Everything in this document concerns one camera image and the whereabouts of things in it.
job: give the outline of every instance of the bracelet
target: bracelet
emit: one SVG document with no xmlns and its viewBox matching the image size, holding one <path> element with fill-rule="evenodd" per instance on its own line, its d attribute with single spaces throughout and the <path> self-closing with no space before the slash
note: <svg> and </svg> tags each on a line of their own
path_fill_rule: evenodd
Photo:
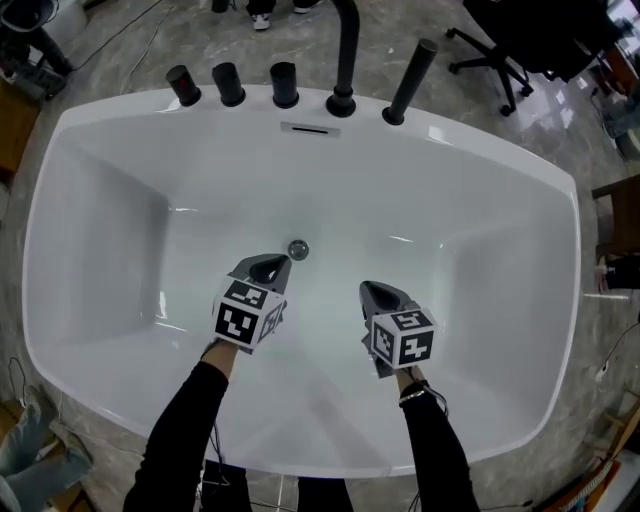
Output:
<svg viewBox="0 0 640 512">
<path fill-rule="evenodd" d="M 424 389 L 421 389 L 420 391 L 416 391 L 415 393 L 411 393 L 410 395 L 407 396 L 403 396 L 400 400 L 398 400 L 398 405 L 402 405 L 403 403 L 411 400 L 412 398 L 417 398 L 419 396 L 422 396 L 426 393 L 426 391 Z"/>
</svg>

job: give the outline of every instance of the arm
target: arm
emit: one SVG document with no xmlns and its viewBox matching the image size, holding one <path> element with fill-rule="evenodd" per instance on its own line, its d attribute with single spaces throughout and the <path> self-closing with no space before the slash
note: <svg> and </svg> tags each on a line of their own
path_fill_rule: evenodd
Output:
<svg viewBox="0 0 640 512">
<path fill-rule="evenodd" d="M 210 348 L 151 431 L 123 510 L 193 510 L 209 436 L 237 354 L 226 341 Z"/>
<path fill-rule="evenodd" d="M 425 381 L 417 367 L 412 372 L 417 381 Z M 404 371 L 397 372 L 396 377 L 401 397 L 423 389 Z M 436 399 L 425 393 L 407 400 L 401 407 L 409 429 L 423 507 L 428 510 L 479 511 L 467 458 Z"/>
</svg>

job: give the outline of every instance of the drain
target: drain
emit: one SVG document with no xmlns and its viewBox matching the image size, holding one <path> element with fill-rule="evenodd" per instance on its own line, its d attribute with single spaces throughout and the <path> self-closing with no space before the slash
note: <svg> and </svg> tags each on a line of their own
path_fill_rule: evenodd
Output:
<svg viewBox="0 0 640 512">
<path fill-rule="evenodd" d="M 304 240 L 294 240 L 289 244 L 287 253 L 294 261 L 302 261 L 309 256 L 309 246 Z"/>
</svg>

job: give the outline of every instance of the tiled floor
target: tiled floor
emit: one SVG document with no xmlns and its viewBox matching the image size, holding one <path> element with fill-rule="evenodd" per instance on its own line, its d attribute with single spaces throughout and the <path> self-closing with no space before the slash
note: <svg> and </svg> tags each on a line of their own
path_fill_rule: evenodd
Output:
<svg viewBox="0 0 640 512">
<path fill-rule="evenodd" d="M 238 12 L 229 10 L 224 15 L 215 15 L 204 0 L 181 0 L 159 28 L 145 60 L 128 79 L 171 3 L 172 0 L 165 0 L 75 73 L 67 89 L 46 105 L 38 119 L 0 230 L 3 368 L 10 356 L 17 355 L 29 377 L 38 379 L 23 341 L 21 258 L 40 162 L 65 109 L 118 94 L 165 87 L 165 72 L 178 63 L 186 64 L 200 84 L 212 83 L 212 66 L 224 61 L 236 63 L 245 83 L 266 84 L 269 67 L 277 61 L 289 60 L 297 65 L 299 85 L 322 89 L 333 86 L 338 18 L 328 1 L 308 15 L 298 16 L 292 14 L 288 0 L 281 0 L 272 17 L 272 28 L 256 33 L 243 7 Z M 604 380 L 600 384 L 594 380 L 612 343 L 635 321 L 638 304 L 624 297 L 601 298 L 596 292 L 592 268 L 598 221 L 590 190 L 627 176 L 634 166 L 625 166 L 604 137 L 589 101 L 591 86 L 583 80 L 563 84 L 532 77 L 535 92 L 520 104 L 517 113 L 504 118 L 498 113 L 504 96 L 494 72 L 483 68 L 451 75 L 447 71 L 449 62 L 477 55 L 461 40 L 446 39 L 445 30 L 456 26 L 486 40 L 460 1 L 358 0 L 358 3 L 362 30 L 354 82 L 357 94 L 391 99 L 417 39 L 433 39 L 440 51 L 414 106 L 509 140 L 555 163 L 576 180 L 582 227 L 582 295 L 573 351 L 560 397 L 549 423 L 534 441 L 472 467 L 476 494 L 483 507 L 527 499 L 537 501 L 581 471 L 591 456 L 588 449 L 581 447 L 585 435 L 606 407 L 619 403 L 623 385 L 639 385 L 637 332 L 623 343 Z M 150 0 L 111 0 L 96 8 L 89 28 L 70 45 L 71 60 L 76 65 L 83 62 L 108 36 L 150 4 Z M 6 372 L 0 372 L 3 395 L 8 395 L 9 389 Z M 60 398 L 57 390 L 51 390 L 51 394 Z M 135 453 L 122 450 L 139 452 L 144 447 L 143 440 L 114 427 L 71 399 L 64 400 L 63 419 L 78 431 L 94 436 L 84 438 L 96 458 L 95 469 L 86 481 L 89 493 L 101 510 L 120 510 L 139 462 Z M 269 502 L 280 499 L 284 505 L 295 506 L 295 480 L 291 477 L 261 474 L 250 477 L 252 493 L 257 498 Z M 357 511 L 406 510 L 416 490 L 413 477 L 354 481 L 349 485 Z"/>
</svg>

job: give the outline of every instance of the marble floor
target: marble floor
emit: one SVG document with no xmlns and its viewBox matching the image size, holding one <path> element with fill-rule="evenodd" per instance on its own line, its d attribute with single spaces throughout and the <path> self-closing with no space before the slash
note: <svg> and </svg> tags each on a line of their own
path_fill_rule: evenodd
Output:
<svg viewBox="0 0 640 512">
<path fill-rule="evenodd" d="M 88 29 L 66 49 L 77 66 L 128 20 L 151 5 L 150 0 L 110 0 L 91 12 Z M 636 321 L 638 302 L 627 296 L 599 296 L 593 279 L 594 247 L 599 219 L 606 221 L 606 205 L 596 207 L 590 190 L 635 173 L 625 165 L 600 128 L 589 100 L 588 77 L 570 84 L 532 77 L 535 92 L 514 115 L 502 117 L 504 103 L 497 75 L 486 68 L 447 71 L 453 60 L 477 57 L 459 39 L 444 32 L 456 26 L 490 43 L 457 0 L 387 2 L 358 0 L 361 37 L 354 90 L 357 94 L 390 100 L 411 57 L 416 41 L 427 37 L 439 53 L 413 105 L 461 121 L 513 142 L 545 158 L 576 180 L 582 230 L 582 293 L 573 351 L 564 384 L 551 419 L 528 445 L 472 467 L 482 507 L 538 501 L 577 475 L 591 459 L 582 445 L 602 412 L 620 403 L 624 386 L 640 388 L 640 334 L 626 338 L 612 367 L 600 383 L 594 377 L 618 335 Z M 40 162 L 50 134 L 67 108 L 133 91 L 165 87 L 164 74 L 186 64 L 195 81 L 210 84 L 212 66 L 235 62 L 245 83 L 268 83 L 269 67 L 280 60 L 296 63 L 298 83 L 330 89 L 338 53 L 338 17 L 330 2 L 310 14 L 294 15 L 290 0 L 280 0 L 272 28 L 256 33 L 244 12 L 211 13 L 205 0 L 181 0 L 173 7 L 149 47 L 146 58 L 130 76 L 158 22 L 171 8 L 164 0 L 124 31 L 81 70 L 68 87 L 46 104 L 31 135 L 12 197 L 0 229 L 0 364 L 11 356 L 25 366 L 28 379 L 42 379 L 29 363 L 21 320 L 22 251 L 29 205 Z M 10 394 L 8 374 L 0 372 L 0 392 Z M 120 510 L 144 448 L 143 439 L 115 427 L 70 398 L 48 387 L 62 407 L 62 419 L 83 434 L 96 464 L 86 488 L 100 510 Z M 257 499 L 295 506 L 295 479 L 251 473 L 251 492 Z M 349 482 L 357 511 L 400 512 L 407 509 L 416 484 L 414 477 Z M 255 510 L 267 510 L 255 507 Z"/>
</svg>

